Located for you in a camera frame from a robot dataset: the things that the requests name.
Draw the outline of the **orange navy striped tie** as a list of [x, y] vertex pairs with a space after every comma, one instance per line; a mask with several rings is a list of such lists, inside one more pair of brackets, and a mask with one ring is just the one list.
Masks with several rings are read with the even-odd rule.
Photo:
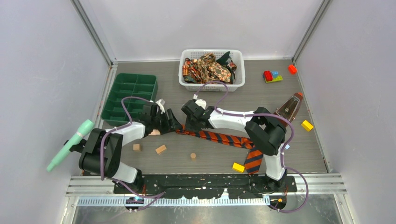
[[248, 172], [249, 175], [252, 175], [257, 173], [261, 167], [263, 160], [263, 153], [255, 147], [254, 143], [249, 138], [222, 134], [222, 133], [215, 133], [210, 131], [193, 132], [193, 131], [185, 130], [183, 128], [176, 130], [176, 133], [182, 135], [195, 136], [204, 140], [217, 142], [223, 145], [249, 149], [249, 153], [244, 162], [245, 170]]

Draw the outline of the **white plastic basket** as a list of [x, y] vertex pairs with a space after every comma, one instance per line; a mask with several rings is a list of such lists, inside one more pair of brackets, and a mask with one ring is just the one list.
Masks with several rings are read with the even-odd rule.
[[235, 91], [245, 84], [243, 55], [235, 49], [186, 49], [182, 52], [178, 80], [189, 91]]

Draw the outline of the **brown wooden metronome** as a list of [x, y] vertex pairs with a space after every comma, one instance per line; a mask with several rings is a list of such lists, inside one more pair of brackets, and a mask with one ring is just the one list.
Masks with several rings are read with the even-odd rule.
[[303, 95], [300, 92], [294, 93], [284, 104], [275, 110], [275, 115], [281, 116], [292, 122], [302, 104]]

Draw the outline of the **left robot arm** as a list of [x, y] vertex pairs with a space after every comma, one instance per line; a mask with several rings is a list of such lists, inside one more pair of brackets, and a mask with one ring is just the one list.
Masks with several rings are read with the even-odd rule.
[[94, 128], [88, 139], [81, 140], [73, 149], [81, 153], [78, 162], [81, 170], [103, 173], [106, 178], [125, 183], [130, 192], [138, 193], [144, 185], [142, 172], [120, 161], [122, 147], [147, 137], [153, 130], [166, 134], [181, 128], [171, 109], [162, 111], [159, 104], [146, 102], [137, 121], [115, 131]]

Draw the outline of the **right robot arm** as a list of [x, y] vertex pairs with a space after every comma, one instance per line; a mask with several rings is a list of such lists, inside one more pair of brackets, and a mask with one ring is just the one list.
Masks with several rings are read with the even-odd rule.
[[197, 100], [189, 100], [182, 108], [185, 126], [177, 133], [195, 136], [223, 145], [249, 150], [239, 171], [256, 174], [263, 161], [266, 163], [264, 186], [279, 191], [285, 186], [287, 170], [281, 162], [286, 127], [264, 107], [253, 112], [230, 112], [213, 106], [203, 108]]

